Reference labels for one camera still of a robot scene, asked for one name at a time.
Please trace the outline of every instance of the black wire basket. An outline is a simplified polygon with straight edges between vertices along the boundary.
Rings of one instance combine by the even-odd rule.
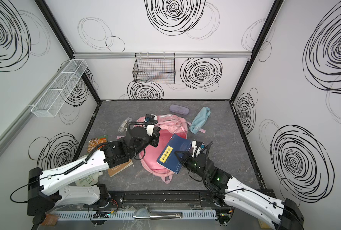
[[[175,53],[136,53],[133,80],[149,80],[155,83],[176,82]]]

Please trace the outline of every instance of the white wire basket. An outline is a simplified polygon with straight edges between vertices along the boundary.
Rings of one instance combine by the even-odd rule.
[[[55,117],[87,69],[84,59],[72,59],[54,79],[31,112],[37,117]]]

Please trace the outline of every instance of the yellow object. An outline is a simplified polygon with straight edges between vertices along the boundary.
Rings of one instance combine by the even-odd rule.
[[[263,221],[261,221],[259,219],[258,219],[258,221],[259,221],[260,228],[262,228],[262,229],[270,229],[269,225],[267,225],[265,222],[263,222]]]
[[[172,152],[173,148],[168,145],[167,149],[164,151],[162,157],[159,159],[159,161],[165,163],[167,160],[169,154]]]

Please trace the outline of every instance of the brown book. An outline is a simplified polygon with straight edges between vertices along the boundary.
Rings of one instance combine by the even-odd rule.
[[[128,162],[126,163],[123,163],[123,164],[120,164],[120,165],[117,165],[116,167],[114,168],[110,168],[108,169],[108,174],[110,177],[114,176],[115,174],[119,173],[120,171],[122,171],[123,169],[129,167],[130,165],[132,165],[133,162],[132,160],[130,159]]]

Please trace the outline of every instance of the white wall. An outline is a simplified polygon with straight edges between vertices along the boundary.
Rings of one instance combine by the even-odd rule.
[[[61,63],[68,59],[33,0],[12,1],[13,4],[8,0],[1,2],[4,2],[13,13],[20,13],[20,16],[15,16],[19,25],[7,23],[4,26],[6,31],[9,31],[10,25],[12,28],[15,27],[16,31],[20,26],[21,32],[16,33],[19,35],[17,48],[14,48],[15,40],[8,48],[0,45],[0,55],[7,55],[9,58],[0,62],[0,135],[53,77]],[[10,14],[2,16],[0,13],[0,22],[6,22],[8,18],[11,18]],[[7,36],[11,38],[11,35],[15,34],[13,31],[12,29],[12,32],[4,33],[5,38]],[[5,40],[0,34],[0,43],[2,42]]]
[[[273,4],[273,0],[186,0],[183,6],[177,4],[180,1],[164,1],[165,5],[154,7],[156,2],[159,1],[48,0],[47,4],[75,52],[252,50]],[[270,47],[264,49],[262,58],[267,59]],[[151,79],[139,86],[139,94],[144,96],[137,98],[126,95],[127,86],[134,80],[134,59],[92,59],[89,63],[94,66],[91,70],[96,81],[109,86],[99,90],[102,99],[226,99],[231,97],[246,60],[221,58],[223,69],[219,77],[209,71],[215,61],[204,59],[189,81],[181,80],[182,71],[176,73],[175,84]],[[176,59],[176,71],[184,62],[185,59]],[[195,89],[194,83],[207,86]],[[154,88],[160,96],[153,96]]]
[[[341,79],[325,74],[341,72],[338,2],[286,0],[234,102],[267,187],[299,204],[305,229],[341,229],[341,82],[325,82]]]
[[[33,13],[41,20],[47,30],[38,30],[31,24],[29,17],[22,16],[21,23],[28,27],[31,36],[30,56],[22,66],[19,62],[8,67],[10,72],[0,72],[0,134],[26,107],[27,103],[43,88],[56,73],[61,63],[67,59],[63,48],[51,31],[44,16],[33,0],[3,1],[9,8],[25,10]],[[36,43],[36,35],[40,32],[40,42]],[[44,32],[50,37],[50,48],[46,53],[46,43],[42,48]],[[83,133],[92,117],[96,103],[82,81],[69,96],[71,102],[65,103],[58,115],[54,118],[32,117],[21,130],[10,146],[0,157],[0,229],[31,229],[32,217],[27,216],[27,204],[16,204],[10,201],[9,196],[18,187],[28,182],[28,172],[36,166],[54,168],[72,160]],[[50,155],[53,159],[39,162],[39,154]],[[16,192],[13,196],[16,201],[27,200],[27,187]]]

